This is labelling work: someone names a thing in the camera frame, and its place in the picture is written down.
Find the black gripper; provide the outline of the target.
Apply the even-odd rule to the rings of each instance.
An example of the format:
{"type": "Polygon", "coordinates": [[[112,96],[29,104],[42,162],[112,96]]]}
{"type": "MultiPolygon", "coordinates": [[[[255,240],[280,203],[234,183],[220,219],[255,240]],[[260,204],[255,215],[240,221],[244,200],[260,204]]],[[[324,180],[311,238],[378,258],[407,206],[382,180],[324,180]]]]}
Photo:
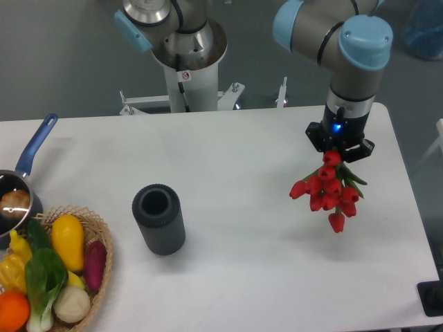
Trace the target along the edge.
{"type": "Polygon", "coordinates": [[[346,150],[342,153],[342,161],[353,163],[369,157],[374,151],[375,144],[364,138],[368,117],[367,113],[358,118],[345,116],[337,118],[337,114],[325,106],[321,123],[310,122],[305,134],[318,152],[327,151],[329,137],[332,138],[334,145],[344,144],[346,150]]]}

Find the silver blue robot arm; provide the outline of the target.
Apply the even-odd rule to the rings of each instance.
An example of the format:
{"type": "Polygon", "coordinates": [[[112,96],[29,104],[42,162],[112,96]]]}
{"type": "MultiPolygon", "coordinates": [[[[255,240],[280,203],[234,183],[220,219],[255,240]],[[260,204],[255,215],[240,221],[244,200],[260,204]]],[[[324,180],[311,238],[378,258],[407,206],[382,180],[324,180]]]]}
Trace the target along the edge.
{"type": "MultiPolygon", "coordinates": [[[[337,148],[347,163],[368,157],[364,134],[392,29],[373,12],[378,1],[287,1],[272,27],[274,40],[332,74],[323,119],[306,134],[317,151],[337,148]]],[[[217,111],[218,65],[227,49],[223,28],[205,1],[124,1],[114,15],[122,36],[163,66],[171,111],[217,111]]]]}

